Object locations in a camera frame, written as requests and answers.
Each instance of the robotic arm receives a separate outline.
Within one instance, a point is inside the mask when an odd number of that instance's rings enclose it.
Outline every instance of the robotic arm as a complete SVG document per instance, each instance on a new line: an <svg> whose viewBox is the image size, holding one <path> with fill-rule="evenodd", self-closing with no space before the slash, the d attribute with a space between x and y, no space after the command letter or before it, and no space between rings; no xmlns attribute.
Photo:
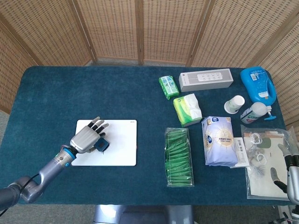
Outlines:
<svg viewBox="0 0 299 224"><path fill-rule="evenodd" d="M96 117L71 139L70 146L62 145L60 152L39 171L40 184L29 176L23 176L7 188L0 189L0 211L17 204L20 197L27 203L36 201L52 180L76 159L76 154L92 151L94 144L105 135L101 132L107 124L102 125L103 123L103 120Z"/></svg>
<svg viewBox="0 0 299 224"><path fill-rule="evenodd" d="M273 182L288 194L290 201L296 205L299 204L299 145L292 138L288 139L289 146L278 144L285 157L286 169L288 172L287 185L280 181L275 168L271 168L271 177Z"/></svg>

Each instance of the small blue object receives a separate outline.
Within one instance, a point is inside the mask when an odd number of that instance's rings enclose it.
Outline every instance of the small blue object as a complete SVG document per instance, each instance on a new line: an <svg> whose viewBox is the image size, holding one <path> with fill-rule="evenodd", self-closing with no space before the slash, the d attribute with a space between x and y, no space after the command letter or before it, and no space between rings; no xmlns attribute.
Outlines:
<svg viewBox="0 0 299 224"><path fill-rule="evenodd" d="M262 67L252 67L241 71L244 83L252 102L271 106L276 100L276 90L267 72Z"/></svg>
<svg viewBox="0 0 299 224"><path fill-rule="evenodd" d="M94 144L94 147L100 152L104 152L109 147L109 142L102 137Z"/></svg>
<svg viewBox="0 0 299 224"><path fill-rule="evenodd" d="M264 120L274 120L276 118L276 116L273 116L271 113L268 113L269 117L268 118L264 118Z"/></svg>
<svg viewBox="0 0 299 224"><path fill-rule="evenodd" d="M211 138L210 135L207 136L207 141L208 141L209 143L212 143L212 138Z"/></svg>

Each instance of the green snack box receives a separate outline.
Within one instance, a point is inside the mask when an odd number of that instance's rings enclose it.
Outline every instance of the green snack box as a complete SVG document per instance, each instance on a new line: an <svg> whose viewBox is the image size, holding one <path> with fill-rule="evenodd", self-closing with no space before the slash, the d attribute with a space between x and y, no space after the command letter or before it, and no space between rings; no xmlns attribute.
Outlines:
<svg viewBox="0 0 299 224"><path fill-rule="evenodd" d="M168 100L171 97L179 95L178 88L177 88L172 76L160 77L159 83L160 83L162 90Z"/></svg>

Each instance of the white box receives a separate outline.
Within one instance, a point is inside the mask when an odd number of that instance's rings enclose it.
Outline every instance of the white box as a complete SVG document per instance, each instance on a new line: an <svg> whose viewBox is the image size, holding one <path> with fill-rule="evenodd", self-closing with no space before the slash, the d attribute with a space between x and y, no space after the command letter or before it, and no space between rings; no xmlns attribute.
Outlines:
<svg viewBox="0 0 299 224"><path fill-rule="evenodd" d="M183 72L178 80L181 92L228 88L234 81L229 69Z"/></svg>
<svg viewBox="0 0 299 224"><path fill-rule="evenodd" d="M231 168L239 167L249 167L249 161L246 153L246 148L244 146L244 141L242 137L234 138L235 142L235 153L238 157L238 163Z"/></svg>

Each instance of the plastic bag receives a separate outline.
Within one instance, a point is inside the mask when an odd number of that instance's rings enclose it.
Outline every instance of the plastic bag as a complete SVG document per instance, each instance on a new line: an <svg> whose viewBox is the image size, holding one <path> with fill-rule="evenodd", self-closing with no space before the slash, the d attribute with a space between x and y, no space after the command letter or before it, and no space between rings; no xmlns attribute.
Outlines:
<svg viewBox="0 0 299 224"><path fill-rule="evenodd" d="M165 171L168 187L194 186L188 128L167 128Z"/></svg>
<svg viewBox="0 0 299 224"><path fill-rule="evenodd" d="M288 200L274 181L287 184L287 170L280 144L292 147L294 133L283 129L247 128L241 125L249 167L245 169L247 198Z"/></svg>

